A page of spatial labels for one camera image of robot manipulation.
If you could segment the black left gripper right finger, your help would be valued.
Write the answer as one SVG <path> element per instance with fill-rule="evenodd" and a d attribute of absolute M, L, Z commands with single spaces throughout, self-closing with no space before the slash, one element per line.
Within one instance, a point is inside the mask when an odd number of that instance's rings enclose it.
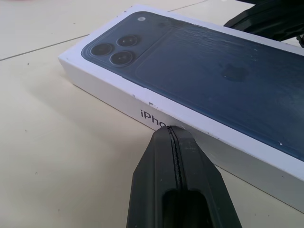
<path fill-rule="evenodd" d="M 215 165 L 188 131 L 172 126 L 171 133 L 177 141 L 181 180 L 177 227 L 240 227 L 226 185 Z"/>

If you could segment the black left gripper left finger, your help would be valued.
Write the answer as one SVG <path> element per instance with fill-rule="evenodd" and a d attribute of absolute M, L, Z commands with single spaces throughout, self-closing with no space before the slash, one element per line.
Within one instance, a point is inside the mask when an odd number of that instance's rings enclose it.
<path fill-rule="evenodd" d="M 169 127 L 155 131 L 133 172 L 128 228 L 162 228 L 171 191 L 178 188 Z"/>

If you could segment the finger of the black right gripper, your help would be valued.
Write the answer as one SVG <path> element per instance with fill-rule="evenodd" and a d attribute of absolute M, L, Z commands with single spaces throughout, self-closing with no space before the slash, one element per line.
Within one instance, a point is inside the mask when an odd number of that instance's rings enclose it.
<path fill-rule="evenodd" d="M 227 28 L 275 41 L 296 38 L 304 46 L 304 2 L 302 0 L 246 0 L 253 6 L 224 24 Z"/>

